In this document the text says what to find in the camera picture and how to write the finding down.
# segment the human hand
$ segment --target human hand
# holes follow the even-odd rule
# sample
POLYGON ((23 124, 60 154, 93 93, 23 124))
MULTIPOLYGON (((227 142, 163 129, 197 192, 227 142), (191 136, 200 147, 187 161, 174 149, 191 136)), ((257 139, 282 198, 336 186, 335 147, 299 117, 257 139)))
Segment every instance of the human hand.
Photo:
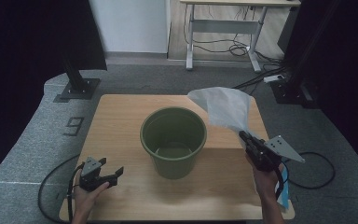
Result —
POLYGON ((76 208, 72 223, 86 223, 98 196, 109 187, 109 182, 105 182, 92 192, 82 189, 79 186, 81 171, 79 170, 76 174, 76 186, 74 190, 76 208))
POLYGON ((255 187, 257 190, 258 195, 261 199, 274 199, 275 198, 275 186, 278 183, 278 177, 275 174, 275 172, 264 172, 259 171, 253 164, 252 160, 248 156, 248 154, 245 155, 246 160, 252 165, 253 174, 255 178, 255 187))

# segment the desk top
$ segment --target desk top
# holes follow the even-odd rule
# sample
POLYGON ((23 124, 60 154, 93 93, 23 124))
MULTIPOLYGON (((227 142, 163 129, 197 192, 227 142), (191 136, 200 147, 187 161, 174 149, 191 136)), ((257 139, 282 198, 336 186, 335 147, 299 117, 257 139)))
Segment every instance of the desk top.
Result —
MULTIPOLYGON (((255 100, 249 127, 268 139, 255 100)), ((95 112, 78 163, 88 156, 107 158, 101 175, 124 166, 118 185, 104 191, 89 220, 238 220, 261 219, 252 167, 244 158, 237 135, 209 125, 208 115, 187 96, 104 95, 95 112), (182 106, 199 114, 207 127, 207 141, 193 171, 178 180, 154 170, 140 142, 145 118, 165 106, 182 106)), ((290 204, 283 217, 293 218, 290 204)), ((68 220, 66 200, 60 218, 68 220)))
POLYGON ((299 7, 299 0, 180 0, 190 5, 255 6, 255 7, 299 7))

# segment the white wall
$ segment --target white wall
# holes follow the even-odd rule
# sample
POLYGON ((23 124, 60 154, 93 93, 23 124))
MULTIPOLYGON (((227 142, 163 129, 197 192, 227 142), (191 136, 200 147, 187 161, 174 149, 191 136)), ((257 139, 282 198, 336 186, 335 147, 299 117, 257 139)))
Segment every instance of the white wall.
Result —
POLYGON ((89 0, 105 52, 167 53, 170 0, 89 0))

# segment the white metal table leg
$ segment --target white metal table leg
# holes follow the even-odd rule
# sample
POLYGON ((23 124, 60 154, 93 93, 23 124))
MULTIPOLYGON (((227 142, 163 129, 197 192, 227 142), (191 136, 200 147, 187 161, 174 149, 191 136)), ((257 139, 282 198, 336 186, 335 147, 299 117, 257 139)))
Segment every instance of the white metal table leg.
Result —
POLYGON ((194 5, 191 5, 190 20, 188 23, 188 44, 186 56, 186 69, 193 69, 193 21, 194 21, 194 5))
POLYGON ((261 16, 260 16, 260 19, 258 20, 257 28, 255 31, 255 37, 252 39, 251 46, 246 48, 248 50, 248 55, 251 60, 252 66, 254 67, 254 70, 256 73, 260 73, 261 68, 260 68, 260 65, 258 64, 256 55, 255 55, 255 45, 257 44, 258 37, 260 36, 261 28, 263 27, 264 19, 266 18, 266 14, 267 14, 267 7, 263 7, 263 11, 261 12, 261 16))

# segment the person's left hand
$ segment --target person's left hand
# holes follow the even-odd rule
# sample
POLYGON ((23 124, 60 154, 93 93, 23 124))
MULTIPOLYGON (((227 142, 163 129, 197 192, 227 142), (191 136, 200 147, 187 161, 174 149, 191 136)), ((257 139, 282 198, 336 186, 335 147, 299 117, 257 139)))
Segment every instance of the person's left hand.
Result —
POLYGON ((79 170, 76 174, 76 184, 74 189, 76 208, 73 223, 86 223, 98 196, 109 187, 109 182, 105 182, 92 192, 82 189, 79 186, 81 171, 82 170, 79 170))

